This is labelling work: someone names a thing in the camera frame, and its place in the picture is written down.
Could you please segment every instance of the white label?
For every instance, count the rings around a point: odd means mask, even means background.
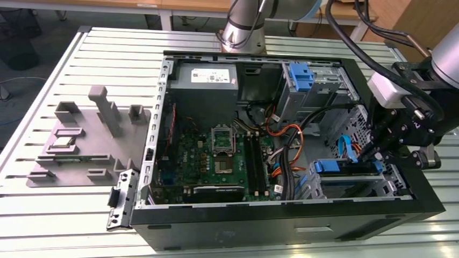
[[[270,118],[278,123],[280,117],[276,114],[272,114]]]
[[[150,8],[156,8],[157,5],[156,5],[156,4],[137,4],[137,7],[150,7]]]
[[[229,70],[228,69],[193,69],[192,82],[229,83]]]
[[[281,185],[274,185],[273,186],[273,191],[276,192],[276,193],[278,193],[278,194],[281,194],[281,190],[284,189],[284,187],[281,187]]]

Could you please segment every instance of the metal table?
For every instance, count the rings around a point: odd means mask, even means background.
[[[332,40],[266,37],[268,54],[340,56],[356,59]],[[397,51],[377,43],[360,47],[384,65],[400,60]],[[164,50],[218,51],[210,33],[92,28],[72,40],[48,82],[0,155],[0,257],[149,256],[154,251],[134,231],[106,232],[109,187],[28,188],[33,167],[56,122],[60,101],[93,107],[90,85],[105,85],[118,108],[154,106]],[[372,71],[359,62],[364,75]],[[425,172],[447,211],[404,224],[365,241],[186,250],[156,255],[225,257],[453,257],[459,253],[459,136],[437,147],[441,169]]]
[[[180,10],[162,8],[161,4],[132,3],[132,7],[124,7],[118,5],[84,5],[58,3],[58,0],[53,1],[21,1],[21,0],[0,0],[0,6],[9,8],[28,8],[28,9],[44,9],[44,10],[61,10],[61,11],[84,11],[84,12],[109,12],[109,13],[134,13],[141,15],[158,15],[160,23],[164,31],[172,31],[172,16],[194,16],[194,17],[210,17],[210,18],[226,18],[226,12],[217,11],[200,11],[200,10]],[[56,11],[60,20],[65,20],[65,15],[61,11]],[[278,22],[288,22],[285,19],[266,19]],[[299,20],[292,23],[291,30],[293,30],[296,23],[313,23],[319,22],[319,18],[312,17],[307,20]],[[339,25],[355,26],[351,34],[353,41],[360,41],[365,35],[368,26],[363,21],[355,17],[355,19],[336,19]],[[327,19],[320,21],[323,24],[328,24]]]

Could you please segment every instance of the green circuit board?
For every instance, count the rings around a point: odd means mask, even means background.
[[[230,142],[216,139],[217,144],[228,146]],[[261,201],[274,199],[273,186],[266,181],[268,196],[264,193],[258,196],[249,195],[245,154],[242,135],[236,134],[233,138],[234,153],[228,155],[212,155],[212,136],[206,134],[182,134],[177,146],[177,167],[174,171],[161,171],[164,182],[164,198],[166,203],[180,203],[182,188],[204,185],[238,186],[244,187],[244,201]],[[272,148],[272,140],[260,137],[262,150]]]

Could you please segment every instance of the open computer tower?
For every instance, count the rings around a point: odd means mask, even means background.
[[[419,169],[384,159],[344,167],[351,153],[339,141],[368,142],[372,101],[353,60],[165,52],[142,164],[120,175],[108,230],[133,228],[156,250],[291,245],[368,239],[439,214]],[[285,138],[265,126],[277,131],[339,103],[357,105],[303,130],[295,195],[284,200],[273,169]]]

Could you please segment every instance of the blue plastic latch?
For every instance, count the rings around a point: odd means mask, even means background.
[[[377,172],[381,173],[383,167],[381,167],[380,162],[379,162],[377,160],[375,160],[372,163],[375,164],[375,167],[376,167]]]
[[[319,164],[317,162],[315,162],[315,163],[313,163],[313,166],[315,166],[315,171],[316,171],[317,173],[320,173],[320,172],[323,171],[320,164]]]
[[[339,172],[339,166],[336,160],[319,160],[315,164],[315,170],[317,173]]]
[[[296,91],[309,91],[313,85],[313,73],[305,63],[289,63],[289,75]]]

